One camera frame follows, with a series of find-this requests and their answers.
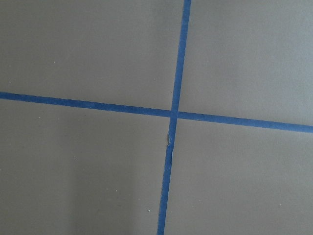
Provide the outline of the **blue tape line lengthwise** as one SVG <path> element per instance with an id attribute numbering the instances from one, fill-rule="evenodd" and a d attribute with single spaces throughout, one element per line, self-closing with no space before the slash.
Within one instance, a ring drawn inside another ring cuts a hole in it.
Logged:
<path id="1" fill-rule="evenodd" d="M 187 35 L 190 19 L 191 1 L 185 0 L 183 2 L 181 27 L 179 35 L 179 47 L 175 71 L 175 79 L 173 86 L 172 105 L 170 110 L 170 120 L 168 128 L 168 144 L 166 148 L 164 171 L 162 179 L 162 188 L 159 203 L 158 222 L 157 222 L 157 235 L 163 235 L 165 231 L 167 205 L 170 189 L 170 180 L 172 172 L 172 158 L 176 139 L 177 120 L 179 116 L 179 102 L 181 93 L 181 84 L 183 78 L 183 69 L 185 61 L 185 51 L 187 44 Z"/>

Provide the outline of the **blue tape line across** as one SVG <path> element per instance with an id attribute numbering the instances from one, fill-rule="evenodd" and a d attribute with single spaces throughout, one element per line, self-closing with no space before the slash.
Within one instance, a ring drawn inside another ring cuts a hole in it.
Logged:
<path id="1" fill-rule="evenodd" d="M 112 111 L 112 112 L 140 114 L 140 115 L 166 117 L 166 118 L 169 118 L 171 115 L 171 111 L 163 110 L 163 109 L 107 104 L 107 103 L 99 103 L 99 102 L 93 102 L 93 101 L 44 97 L 44 96 L 35 96 L 35 95 L 27 95 L 27 94 L 14 94 L 14 93 L 1 92 L 0 97 L 1 99 L 7 99 L 7 100 L 49 104 L 49 105 L 59 105 L 59 106 L 69 106 L 69 107 Z M 284 123 L 284 122 L 275 122 L 275 121 L 266 121 L 266 120 L 257 120 L 257 119 L 248 119 L 248 118 L 238 118 L 238 117 L 237 118 L 226 117 L 226 116 L 217 116 L 217 115 L 209 115 L 209 114 L 198 114 L 198 113 L 181 112 L 181 111 L 178 112 L 178 118 L 186 119 L 186 120 L 206 121 L 206 122 L 214 122 L 214 123 L 222 123 L 222 124 L 232 124 L 232 125 L 240 125 L 240 126 L 250 126 L 250 127 L 259 127 L 259 128 L 267 128 L 267 129 L 294 131 L 294 132 L 302 132 L 302 133 L 313 132 L 313 127 L 311 125 L 302 125 L 302 124 L 293 124 L 293 123 Z"/>

